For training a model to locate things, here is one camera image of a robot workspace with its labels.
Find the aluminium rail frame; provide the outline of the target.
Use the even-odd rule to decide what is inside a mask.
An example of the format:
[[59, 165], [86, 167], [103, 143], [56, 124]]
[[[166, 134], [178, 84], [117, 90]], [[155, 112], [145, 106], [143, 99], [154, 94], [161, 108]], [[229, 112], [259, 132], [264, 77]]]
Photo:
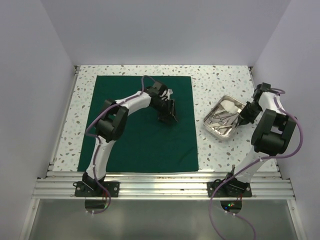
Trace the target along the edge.
[[75, 200], [73, 183], [82, 173], [76, 171], [80, 160], [80, 139], [89, 115], [97, 76], [187, 76], [191, 78], [195, 103], [195, 129], [199, 152], [199, 171], [187, 173], [109, 173], [108, 181], [120, 183], [115, 203], [135, 201], [208, 201], [206, 184], [221, 178], [227, 159], [239, 159], [249, 147], [249, 130], [240, 130], [234, 148], [214, 139], [202, 129], [200, 118], [225, 94], [247, 100], [253, 92], [252, 68], [245, 65], [79, 65], [69, 99], [60, 139], [46, 177], [36, 181], [32, 200], [37, 210], [41, 200]]

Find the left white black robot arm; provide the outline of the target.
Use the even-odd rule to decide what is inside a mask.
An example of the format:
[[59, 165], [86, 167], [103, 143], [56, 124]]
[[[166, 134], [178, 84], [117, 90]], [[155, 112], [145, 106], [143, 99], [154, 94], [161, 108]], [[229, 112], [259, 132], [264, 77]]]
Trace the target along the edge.
[[145, 108], [153, 108], [158, 120], [170, 123], [177, 121], [173, 90], [164, 83], [155, 81], [152, 86], [142, 89], [123, 99], [104, 102], [101, 113], [87, 127], [85, 134], [95, 138], [95, 147], [90, 164], [82, 176], [81, 183], [92, 196], [99, 196], [107, 189], [103, 181], [106, 167], [116, 141], [123, 135], [128, 117]]

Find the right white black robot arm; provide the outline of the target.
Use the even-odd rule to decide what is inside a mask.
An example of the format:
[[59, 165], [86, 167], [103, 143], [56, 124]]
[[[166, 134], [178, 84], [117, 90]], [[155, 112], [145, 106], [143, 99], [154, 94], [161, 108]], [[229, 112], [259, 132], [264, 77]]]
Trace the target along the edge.
[[222, 189], [227, 196], [237, 197], [247, 192], [258, 169], [267, 160], [286, 151], [296, 122], [282, 109], [280, 95], [278, 89], [263, 82], [254, 90], [253, 101], [240, 112], [239, 126], [253, 124], [259, 114], [262, 117], [252, 134], [250, 151], [225, 177]]

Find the black mounting plate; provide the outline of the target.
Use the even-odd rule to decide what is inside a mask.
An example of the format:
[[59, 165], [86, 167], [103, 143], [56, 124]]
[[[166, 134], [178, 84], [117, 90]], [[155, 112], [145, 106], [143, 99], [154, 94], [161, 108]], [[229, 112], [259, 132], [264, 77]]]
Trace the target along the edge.
[[[215, 181], [209, 181], [206, 183], [206, 189], [208, 197], [211, 198], [216, 188], [221, 184], [220, 179]], [[252, 190], [249, 183], [243, 183], [233, 179], [223, 186], [221, 186], [217, 192], [214, 194], [214, 198], [250, 198], [252, 197]]]
[[[74, 182], [72, 184], [75, 187], [74, 195], [76, 197], [106, 197], [108, 196], [100, 186], [92, 190], [90, 187], [86, 186], [82, 181]], [[120, 183], [117, 181], [104, 181], [101, 185], [108, 190], [110, 197], [117, 198], [120, 190]]]

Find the steel instrument tray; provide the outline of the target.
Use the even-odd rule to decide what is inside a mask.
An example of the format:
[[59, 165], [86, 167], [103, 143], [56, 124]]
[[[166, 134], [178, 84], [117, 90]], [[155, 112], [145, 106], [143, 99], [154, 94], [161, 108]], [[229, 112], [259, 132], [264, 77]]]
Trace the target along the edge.
[[204, 129], [221, 140], [228, 140], [238, 128], [238, 117], [245, 104], [230, 95], [222, 96], [203, 119]]

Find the green surgical cloth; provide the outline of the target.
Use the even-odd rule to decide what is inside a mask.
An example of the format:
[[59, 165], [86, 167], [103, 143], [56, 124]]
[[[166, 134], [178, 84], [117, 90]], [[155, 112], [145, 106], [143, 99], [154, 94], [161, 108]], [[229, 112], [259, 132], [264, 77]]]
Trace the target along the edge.
[[[141, 89], [141, 76], [97, 76], [86, 127], [100, 114], [105, 100], [120, 100]], [[158, 120], [157, 111], [141, 109], [128, 117], [125, 130], [113, 146], [106, 171], [116, 173], [197, 172], [198, 144], [190, 76], [152, 76], [162, 82], [175, 99], [172, 124]], [[96, 138], [84, 136], [78, 172], [84, 172], [94, 153]]]

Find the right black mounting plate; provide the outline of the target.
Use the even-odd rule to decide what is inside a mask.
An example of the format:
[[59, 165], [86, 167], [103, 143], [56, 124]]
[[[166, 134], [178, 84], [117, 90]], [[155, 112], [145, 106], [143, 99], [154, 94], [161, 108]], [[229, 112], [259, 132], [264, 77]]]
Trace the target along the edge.
[[[215, 181], [209, 181], [206, 183], [206, 189], [208, 197], [211, 198], [216, 188], [221, 184], [220, 179]], [[252, 190], [249, 183], [243, 183], [233, 179], [223, 186], [221, 186], [217, 192], [214, 194], [214, 198], [250, 198], [252, 197]]]

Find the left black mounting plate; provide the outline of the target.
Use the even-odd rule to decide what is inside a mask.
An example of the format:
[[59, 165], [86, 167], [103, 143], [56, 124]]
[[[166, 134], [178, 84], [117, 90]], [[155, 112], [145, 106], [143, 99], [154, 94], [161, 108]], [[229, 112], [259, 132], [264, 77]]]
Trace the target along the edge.
[[[92, 190], [90, 187], [86, 186], [82, 181], [74, 182], [72, 184], [75, 187], [74, 195], [76, 197], [106, 197], [108, 196], [100, 186]], [[101, 185], [108, 190], [110, 197], [117, 198], [120, 190], [120, 183], [117, 181], [104, 181]]]

